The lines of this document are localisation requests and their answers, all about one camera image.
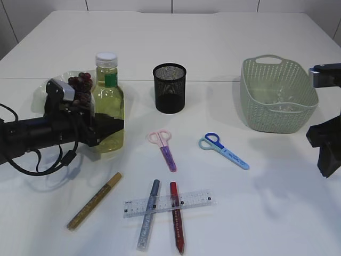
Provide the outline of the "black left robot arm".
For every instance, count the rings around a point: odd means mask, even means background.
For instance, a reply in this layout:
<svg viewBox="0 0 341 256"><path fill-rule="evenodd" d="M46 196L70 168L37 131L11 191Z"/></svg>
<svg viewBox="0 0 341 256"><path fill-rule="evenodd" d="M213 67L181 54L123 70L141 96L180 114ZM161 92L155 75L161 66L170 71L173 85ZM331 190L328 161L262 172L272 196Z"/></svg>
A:
<svg viewBox="0 0 341 256"><path fill-rule="evenodd" d="M95 147L123 128L123 119L107 114L93 116L87 108L68 104L59 104L43 117L1 121L1 164L34 149L70 142Z"/></svg>

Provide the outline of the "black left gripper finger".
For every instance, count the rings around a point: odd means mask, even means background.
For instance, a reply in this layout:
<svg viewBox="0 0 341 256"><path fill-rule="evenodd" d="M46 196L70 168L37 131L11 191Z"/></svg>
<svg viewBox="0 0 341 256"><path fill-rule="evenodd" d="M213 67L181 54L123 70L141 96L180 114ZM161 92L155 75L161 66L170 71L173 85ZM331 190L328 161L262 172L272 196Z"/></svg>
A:
<svg viewBox="0 0 341 256"><path fill-rule="evenodd" d="M99 140L124 129L124 120L103 113L95 113L94 130Z"/></svg>

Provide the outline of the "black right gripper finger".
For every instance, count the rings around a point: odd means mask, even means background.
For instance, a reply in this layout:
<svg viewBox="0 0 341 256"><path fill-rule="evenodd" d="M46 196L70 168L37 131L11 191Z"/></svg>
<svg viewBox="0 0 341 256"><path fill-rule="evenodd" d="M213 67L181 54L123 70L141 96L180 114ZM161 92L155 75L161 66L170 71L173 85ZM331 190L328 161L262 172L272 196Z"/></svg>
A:
<svg viewBox="0 0 341 256"><path fill-rule="evenodd" d="M318 168L323 177L330 177L340 168L340 143L327 142L319 145Z"/></svg>

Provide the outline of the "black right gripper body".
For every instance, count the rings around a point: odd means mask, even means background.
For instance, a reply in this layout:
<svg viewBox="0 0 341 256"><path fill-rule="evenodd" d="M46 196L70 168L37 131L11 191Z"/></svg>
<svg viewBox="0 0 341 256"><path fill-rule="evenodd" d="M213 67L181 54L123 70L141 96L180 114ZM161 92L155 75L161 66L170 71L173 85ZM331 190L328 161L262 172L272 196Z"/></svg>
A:
<svg viewBox="0 0 341 256"><path fill-rule="evenodd" d="M326 145L340 147L340 115L324 123L310 126L306 137L313 148Z"/></svg>

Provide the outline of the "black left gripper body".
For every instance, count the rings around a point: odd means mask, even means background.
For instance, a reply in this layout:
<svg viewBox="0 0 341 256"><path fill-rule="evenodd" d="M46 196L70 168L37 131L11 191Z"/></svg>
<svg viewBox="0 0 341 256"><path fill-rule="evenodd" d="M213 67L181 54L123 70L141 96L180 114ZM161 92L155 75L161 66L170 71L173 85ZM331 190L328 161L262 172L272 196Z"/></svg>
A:
<svg viewBox="0 0 341 256"><path fill-rule="evenodd" d="M44 117L60 144L79 142L94 147L100 138L94 127L94 118L88 108L74 106L69 102L45 103Z"/></svg>

